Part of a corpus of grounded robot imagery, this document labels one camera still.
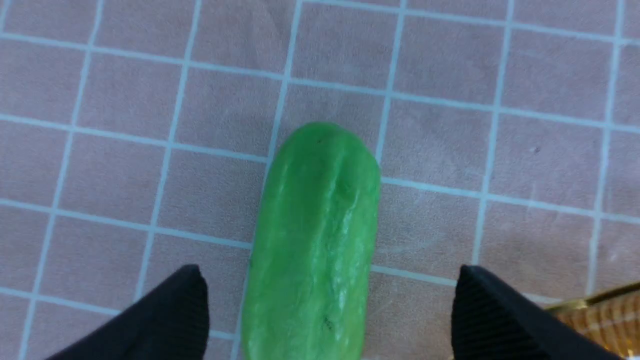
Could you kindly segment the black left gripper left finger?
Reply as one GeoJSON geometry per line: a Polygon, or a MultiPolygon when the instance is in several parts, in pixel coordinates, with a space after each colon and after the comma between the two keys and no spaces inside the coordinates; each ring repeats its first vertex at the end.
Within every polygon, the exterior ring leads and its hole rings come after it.
{"type": "Polygon", "coordinates": [[[186,264],[118,316],[51,358],[202,360],[209,337],[208,285],[196,264],[186,264]]]}

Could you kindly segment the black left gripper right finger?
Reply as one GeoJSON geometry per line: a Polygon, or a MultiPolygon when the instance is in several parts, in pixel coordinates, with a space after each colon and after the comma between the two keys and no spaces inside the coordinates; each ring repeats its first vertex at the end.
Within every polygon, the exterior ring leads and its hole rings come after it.
{"type": "Polygon", "coordinates": [[[491,271],[460,268],[451,312],[455,360],[615,360],[491,271]]]}

